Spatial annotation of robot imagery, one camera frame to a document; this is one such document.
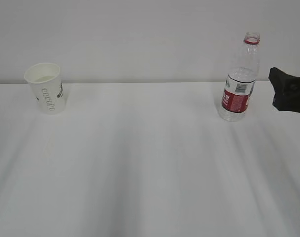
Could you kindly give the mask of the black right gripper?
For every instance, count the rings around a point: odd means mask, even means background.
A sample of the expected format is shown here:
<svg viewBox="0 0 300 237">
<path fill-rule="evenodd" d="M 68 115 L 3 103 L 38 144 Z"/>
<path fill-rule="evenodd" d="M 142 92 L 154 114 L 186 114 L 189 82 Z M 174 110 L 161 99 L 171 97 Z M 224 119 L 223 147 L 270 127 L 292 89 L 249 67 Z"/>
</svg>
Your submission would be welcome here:
<svg viewBox="0 0 300 237">
<path fill-rule="evenodd" d="M 275 91 L 272 105 L 278 111 L 300 113 L 300 77 L 273 67 L 268 78 Z"/>
</svg>

